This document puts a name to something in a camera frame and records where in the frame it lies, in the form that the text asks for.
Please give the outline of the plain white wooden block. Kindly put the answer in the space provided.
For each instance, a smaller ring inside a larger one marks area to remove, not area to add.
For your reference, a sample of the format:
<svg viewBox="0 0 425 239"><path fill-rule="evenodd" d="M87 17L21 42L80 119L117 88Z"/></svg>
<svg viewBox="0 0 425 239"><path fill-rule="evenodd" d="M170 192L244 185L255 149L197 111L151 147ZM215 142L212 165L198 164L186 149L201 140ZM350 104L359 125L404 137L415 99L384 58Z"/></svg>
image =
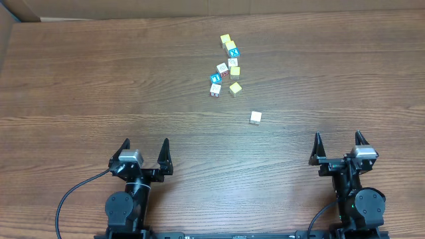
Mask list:
<svg viewBox="0 0 425 239"><path fill-rule="evenodd" d="M250 123L251 124L256 124L259 125L262 119L262 113L261 112L255 112L252 111L251 116L250 116Z"/></svg>

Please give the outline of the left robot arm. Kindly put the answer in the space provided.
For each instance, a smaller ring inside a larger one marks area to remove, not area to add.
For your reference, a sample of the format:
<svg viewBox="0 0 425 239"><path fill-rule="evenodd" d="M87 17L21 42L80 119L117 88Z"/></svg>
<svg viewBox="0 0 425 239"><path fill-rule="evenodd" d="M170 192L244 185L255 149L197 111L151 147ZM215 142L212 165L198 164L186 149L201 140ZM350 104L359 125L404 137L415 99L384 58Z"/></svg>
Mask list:
<svg viewBox="0 0 425 239"><path fill-rule="evenodd" d="M113 176L125 181L125 189L110 195L105 203L108 216L106 238L143 238L148 229L145 215L152 183L162 183L173 174L169 140L165 139L159 153L156 169L143 168L140 150L130 148L126 139L109 160Z"/></svg>

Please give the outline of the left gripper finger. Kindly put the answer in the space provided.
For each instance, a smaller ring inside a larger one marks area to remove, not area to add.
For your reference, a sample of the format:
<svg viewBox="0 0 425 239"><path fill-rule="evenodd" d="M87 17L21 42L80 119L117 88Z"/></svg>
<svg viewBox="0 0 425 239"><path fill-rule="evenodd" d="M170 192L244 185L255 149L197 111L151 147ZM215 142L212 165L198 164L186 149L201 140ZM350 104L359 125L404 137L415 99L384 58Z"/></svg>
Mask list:
<svg viewBox="0 0 425 239"><path fill-rule="evenodd" d="M161 168L172 168L172 159L169 148L169 139L165 138L157 162Z"/></svg>
<svg viewBox="0 0 425 239"><path fill-rule="evenodd" d="M126 138L120 148L112 155L111 161L117 161L118 157L120 156L121 152L124 149L130 149L130 140Z"/></svg>

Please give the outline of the white block red letters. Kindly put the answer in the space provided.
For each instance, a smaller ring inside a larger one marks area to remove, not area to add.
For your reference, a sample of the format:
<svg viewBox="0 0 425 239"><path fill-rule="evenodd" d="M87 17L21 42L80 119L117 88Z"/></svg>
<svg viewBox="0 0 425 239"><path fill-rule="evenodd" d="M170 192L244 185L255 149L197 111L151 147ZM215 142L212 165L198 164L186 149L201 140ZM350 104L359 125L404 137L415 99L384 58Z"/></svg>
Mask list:
<svg viewBox="0 0 425 239"><path fill-rule="evenodd" d="M211 84L210 95L218 98L220 96L221 88L222 86L220 84Z"/></svg>

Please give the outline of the blue pictogram block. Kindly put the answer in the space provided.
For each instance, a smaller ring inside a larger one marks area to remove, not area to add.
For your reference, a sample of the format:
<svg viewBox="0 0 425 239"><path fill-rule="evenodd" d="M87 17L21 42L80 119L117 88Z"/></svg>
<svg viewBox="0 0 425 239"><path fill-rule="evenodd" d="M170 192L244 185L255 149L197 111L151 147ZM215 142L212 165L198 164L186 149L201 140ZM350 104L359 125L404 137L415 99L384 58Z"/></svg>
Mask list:
<svg viewBox="0 0 425 239"><path fill-rule="evenodd" d="M222 84L222 78L220 74L211 74L210 75L210 81L212 84Z"/></svg>

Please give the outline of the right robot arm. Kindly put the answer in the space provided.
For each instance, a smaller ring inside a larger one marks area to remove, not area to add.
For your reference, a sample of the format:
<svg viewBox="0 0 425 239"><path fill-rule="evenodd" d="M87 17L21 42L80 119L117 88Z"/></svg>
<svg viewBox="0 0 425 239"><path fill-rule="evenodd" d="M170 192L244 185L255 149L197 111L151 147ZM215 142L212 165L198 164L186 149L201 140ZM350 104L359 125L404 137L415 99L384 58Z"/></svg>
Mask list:
<svg viewBox="0 0 425 239"><path fill-rule="evenodd" d="M373 170L378 152L360 131L355 133L355 146L342 158L326 156L320 133L315 141L309 164L318 166L320 177L331 177L341 222L329 227L330 238L382 238L379 226L384 224L386 197L379 190L361 185L360 176Z"/></svg>

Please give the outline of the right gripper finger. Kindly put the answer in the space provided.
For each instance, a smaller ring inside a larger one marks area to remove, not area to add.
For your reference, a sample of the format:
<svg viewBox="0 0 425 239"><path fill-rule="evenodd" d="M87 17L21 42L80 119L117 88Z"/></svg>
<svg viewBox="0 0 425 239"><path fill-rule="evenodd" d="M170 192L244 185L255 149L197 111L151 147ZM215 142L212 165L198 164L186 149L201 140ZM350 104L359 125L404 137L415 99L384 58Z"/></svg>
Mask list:
<svg viewBox="0 0 425 239"><path fill-rule="evenodd" d="M319 132L315 133L313 149L309 158L309 165L320 165L326 159L326 153Z"/></svg>
<svg viewBox="0 0 425 239"><path fill-rule="evenodd" d="M355 145L368 145L368 141L365 139L363 134L357 130L355 132Z"/></svg>

